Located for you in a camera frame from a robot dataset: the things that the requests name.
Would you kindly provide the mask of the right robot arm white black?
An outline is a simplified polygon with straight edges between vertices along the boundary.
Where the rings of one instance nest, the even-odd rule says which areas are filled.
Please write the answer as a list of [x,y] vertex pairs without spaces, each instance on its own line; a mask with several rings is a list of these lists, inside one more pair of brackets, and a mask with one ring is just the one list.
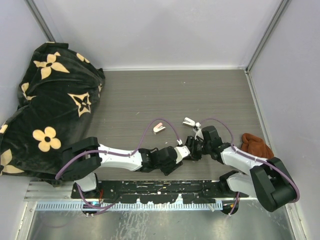
[[196,128],[194,132],[195,135],[188,136],[185,141],[189,159],[198,161],[208,155],[235,169],[219,179],[219,191],[223,196],[243,193],[256,198],[269,212],[299,200],[298,187],[279,158],[257,157],[223,142],[214,126]]

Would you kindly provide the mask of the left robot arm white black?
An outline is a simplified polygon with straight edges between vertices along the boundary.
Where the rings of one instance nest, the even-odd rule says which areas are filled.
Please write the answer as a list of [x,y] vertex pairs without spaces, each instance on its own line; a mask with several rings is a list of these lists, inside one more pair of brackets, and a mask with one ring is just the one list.
[[167,176],[180,167],[183,159],[190,154],[180,140],[178,143],[176,147],[162,149],[123,150],[104,146],[98,143],[96,137],[88,137],[62,151],[62,168],[55,178],[75,182],[75,189],[81,190],[83,197],[97,199],[101,187],[94,173],[96,169],[120,168],[142,173],[160,170]]

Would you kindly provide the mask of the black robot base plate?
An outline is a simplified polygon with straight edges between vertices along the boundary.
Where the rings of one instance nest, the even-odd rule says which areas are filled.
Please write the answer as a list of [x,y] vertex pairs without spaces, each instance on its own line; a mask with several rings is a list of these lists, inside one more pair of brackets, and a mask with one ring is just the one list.
[[212,180],[101,180],[97,190],[84,192],[86,200],[101,198],[104,203],[142,204],[174,203],[209,204],[217,199],[234,199],[236,193],[222,189]]

